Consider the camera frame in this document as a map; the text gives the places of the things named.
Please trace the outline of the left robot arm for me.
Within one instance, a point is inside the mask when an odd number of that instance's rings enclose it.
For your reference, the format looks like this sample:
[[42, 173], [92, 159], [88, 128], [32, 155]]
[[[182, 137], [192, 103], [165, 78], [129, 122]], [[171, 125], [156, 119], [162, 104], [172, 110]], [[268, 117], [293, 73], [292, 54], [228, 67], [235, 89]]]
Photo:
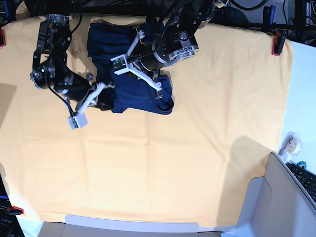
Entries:
[[194, 36], [214, 16], [216, 9], [223, 4], [215, 0], [177, 0], [168, 9], [170, 18], [153, 19], [151, 25], [156, 38], [135, 52], [137, 43], [146, 37], [140, 30], [128, 51], [124, 54], [124, 70], [144, 80], [156, 91], [157, 99], [162, 98], [162, 83], [158, 80], [160, 70], [195, 56], [198, 43]]

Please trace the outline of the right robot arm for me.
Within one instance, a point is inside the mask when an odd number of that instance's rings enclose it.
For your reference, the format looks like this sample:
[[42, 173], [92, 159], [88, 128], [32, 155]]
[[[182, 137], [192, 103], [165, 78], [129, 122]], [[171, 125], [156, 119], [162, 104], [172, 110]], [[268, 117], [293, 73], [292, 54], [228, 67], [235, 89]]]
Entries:
[[114, 100], [106, 92], [115, 87], [112, 80], [94, 79], [91, 73], [82, 77], [67, 66], [72, 33], [68, 16], [46, 15], [39, 26], [30, 79], [37, 88], [49, 89], [61, 99], [72, 117], [78, 115], [84, 105], [102, 111], [113, 109]]

